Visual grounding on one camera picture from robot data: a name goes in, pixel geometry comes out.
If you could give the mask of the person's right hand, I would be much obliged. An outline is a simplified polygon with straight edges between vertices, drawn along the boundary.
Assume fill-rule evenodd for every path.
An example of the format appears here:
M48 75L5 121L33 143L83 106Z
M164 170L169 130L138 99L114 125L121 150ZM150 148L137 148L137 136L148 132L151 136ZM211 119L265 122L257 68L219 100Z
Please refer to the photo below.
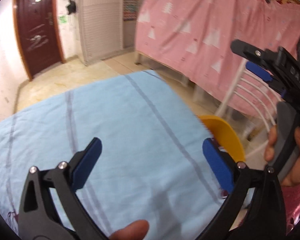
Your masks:
M282 187L294 187L300 184L300 127L297 127L294 131L294 140L296 146L293 149L293 153L290 156L290 160L293 160L293 164L289 169L289 172L281 181ZM266 162L271 162L275 155L275 145L277 141L277 126L273 126L268 133L268 143L264 150L264 159Z

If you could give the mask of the person's left hand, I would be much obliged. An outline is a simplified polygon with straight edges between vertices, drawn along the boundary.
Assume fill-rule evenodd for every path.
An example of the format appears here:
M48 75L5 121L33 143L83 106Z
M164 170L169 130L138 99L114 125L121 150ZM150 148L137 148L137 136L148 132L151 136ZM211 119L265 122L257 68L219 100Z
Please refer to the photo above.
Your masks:
M143 240L149 231L149 222L137 220L109 236L111 240Z

